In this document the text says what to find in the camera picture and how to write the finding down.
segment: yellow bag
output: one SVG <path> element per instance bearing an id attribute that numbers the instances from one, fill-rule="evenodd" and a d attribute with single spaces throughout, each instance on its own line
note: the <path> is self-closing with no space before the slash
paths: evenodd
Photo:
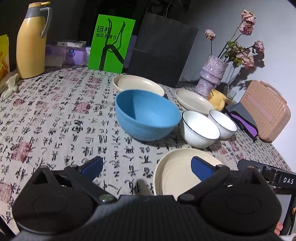
<path id="1" fill-rule="evenodd" d="M 0 36 L 0 81 L 10 72 L 8 54 L 8 36 Z"/>

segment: blue bowl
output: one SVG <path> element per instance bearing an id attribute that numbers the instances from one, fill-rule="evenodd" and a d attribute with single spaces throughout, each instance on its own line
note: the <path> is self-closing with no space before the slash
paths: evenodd
<path id="1" fill-rule="evenodd" d="M 168 135 L 181 119 L 169 100 L 143 90 L 126 90 L 115 99 L 119 125 L 134 139 L 155 141 Z"/>

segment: chinese calligraphy tablecloth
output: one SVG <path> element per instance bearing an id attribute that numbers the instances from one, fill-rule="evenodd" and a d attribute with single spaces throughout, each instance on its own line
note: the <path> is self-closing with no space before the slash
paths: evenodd
<path id="1" fill-rule="evenodd" d="M 24 80 L 19 93 L 1 100 L 0 214 L 14 232 L 12 205 L 40 165 L 60 170 L 101 156 L 104 167 L 95 184 L 116 197 L 151 195 L 153 172 L 161 157 L 172 149 L 189 147 L 178 128 L 155 142 L 139 142 L 125 133 L 115 115 L 117 91 L 112 79 L 116 75 L 85 67 L 49 68 L 41 76 Z M 162 87 L 183 111 L 174 89 Z M 272 144 L 253 143 L 240 130 L 203 150 L 231 169 L 245 158 L 289 170 Z"/>

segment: yellow thermos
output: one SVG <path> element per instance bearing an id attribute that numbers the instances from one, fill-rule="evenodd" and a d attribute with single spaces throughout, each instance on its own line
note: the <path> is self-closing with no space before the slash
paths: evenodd
<path id="1" fill-rule="evenodd" d="M 29 4 L 17 35 L 17 72 L 21 79 L 32 78 L 45 71 L 46 35 L 52 19 L 52 9 L 45 7 L 48 4 L 50 2 Z"/>

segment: yellow mug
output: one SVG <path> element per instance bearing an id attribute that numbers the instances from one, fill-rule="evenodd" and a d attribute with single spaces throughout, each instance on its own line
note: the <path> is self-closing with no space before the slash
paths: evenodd
<path id="1" fill-rule="evenodd" d="M 217 111 L 221 111 L 224 108 L 227 97 L 218 90 L 212 89 L 207 100 Z"/>

